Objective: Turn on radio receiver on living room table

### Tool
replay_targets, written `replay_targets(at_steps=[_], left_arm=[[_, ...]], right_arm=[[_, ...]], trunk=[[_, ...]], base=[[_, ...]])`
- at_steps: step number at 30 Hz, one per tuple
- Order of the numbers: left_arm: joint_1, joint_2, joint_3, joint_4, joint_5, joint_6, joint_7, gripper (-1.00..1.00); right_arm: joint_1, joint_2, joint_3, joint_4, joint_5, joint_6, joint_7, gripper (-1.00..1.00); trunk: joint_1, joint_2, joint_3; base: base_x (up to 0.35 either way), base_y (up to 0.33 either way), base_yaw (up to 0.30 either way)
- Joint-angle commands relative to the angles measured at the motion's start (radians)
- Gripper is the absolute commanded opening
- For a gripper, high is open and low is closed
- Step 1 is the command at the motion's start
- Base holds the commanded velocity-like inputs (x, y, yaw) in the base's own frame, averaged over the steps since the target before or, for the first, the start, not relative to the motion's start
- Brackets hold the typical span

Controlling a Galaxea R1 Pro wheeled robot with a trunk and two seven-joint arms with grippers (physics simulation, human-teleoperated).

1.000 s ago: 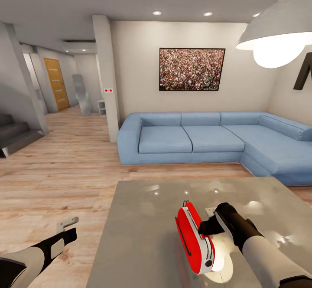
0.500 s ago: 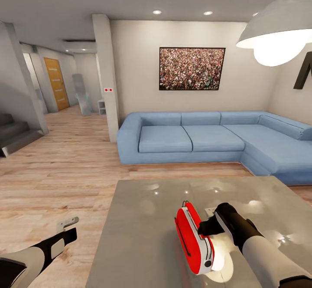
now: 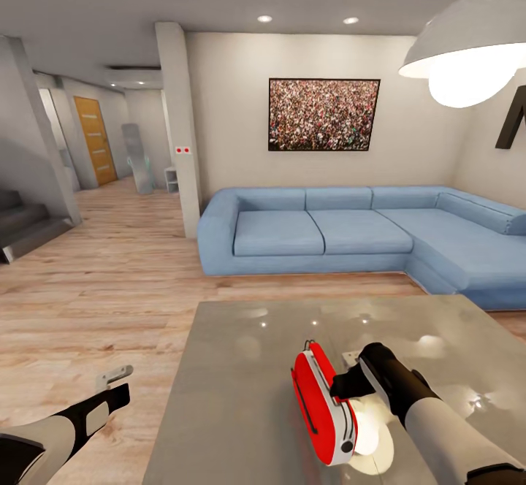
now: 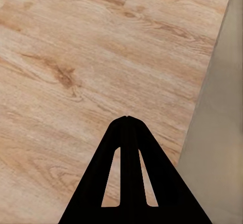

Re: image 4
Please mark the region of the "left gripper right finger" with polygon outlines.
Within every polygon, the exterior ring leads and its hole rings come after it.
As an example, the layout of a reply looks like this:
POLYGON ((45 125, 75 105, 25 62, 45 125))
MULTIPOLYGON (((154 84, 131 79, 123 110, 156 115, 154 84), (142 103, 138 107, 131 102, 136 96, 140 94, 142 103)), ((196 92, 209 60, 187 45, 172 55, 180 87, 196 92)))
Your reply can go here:
POLYGON ((213 224, 147 125, 127 118, 135 224, 213 224), (158 207, 147 204, 139 150, 158 207))

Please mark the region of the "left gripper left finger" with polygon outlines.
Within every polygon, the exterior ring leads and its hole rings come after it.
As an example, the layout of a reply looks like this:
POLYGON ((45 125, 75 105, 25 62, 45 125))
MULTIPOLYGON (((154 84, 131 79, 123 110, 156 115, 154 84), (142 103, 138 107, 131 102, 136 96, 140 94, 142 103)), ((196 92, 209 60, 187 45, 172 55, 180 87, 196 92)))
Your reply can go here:
POLYGON ((127 116, 112 121, 58 224, 135 224, 127 116), (120 205, 101 207, 120 147, 120 205))

